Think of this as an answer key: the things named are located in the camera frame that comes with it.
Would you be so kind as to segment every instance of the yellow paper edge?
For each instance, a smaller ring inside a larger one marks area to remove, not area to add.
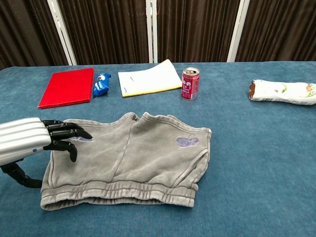
[[[182,87],[182,85],[177,85],[177,86],[167,87],[167,88],[159,89],[159,90],[149,90],[149,91],[142,91],[142,92],[137,92],[137,93],[127,93],[127,94],[124,94],[123,97],[151,94],[151,93],[162,92],[162,91],[167,91],[167,90],[174,90],[174,89],[178,89],[181,87]]]

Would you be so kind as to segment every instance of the blue snack package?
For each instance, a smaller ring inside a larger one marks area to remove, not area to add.
[[[108,73],[100,74],[95,80],[93,87],[93,95],[94,96],[102,96],[107,94],[109,91],[109,78],[111,77]]]

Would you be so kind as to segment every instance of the gray shorts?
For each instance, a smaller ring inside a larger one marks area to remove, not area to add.
[[[52,151],[41,189],[41,207],[57,210],[92,204],[175,204],[193,207],[197,182],[210,159],[211,130],[176,117],[138,118],[127,113],[113,123],[68,119],[92,140],[69,139],[78,150]]]

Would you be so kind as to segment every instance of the white notebook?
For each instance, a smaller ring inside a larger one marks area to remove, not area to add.
[[[123,97],[181,88],[181,79],[169,59],[147,70],[118,73]]]

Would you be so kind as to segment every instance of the can lid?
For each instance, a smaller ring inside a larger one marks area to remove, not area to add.
[[[196,76],[199,74],[199,69],[197,68],[185,68],[183,73],[190,76]]]

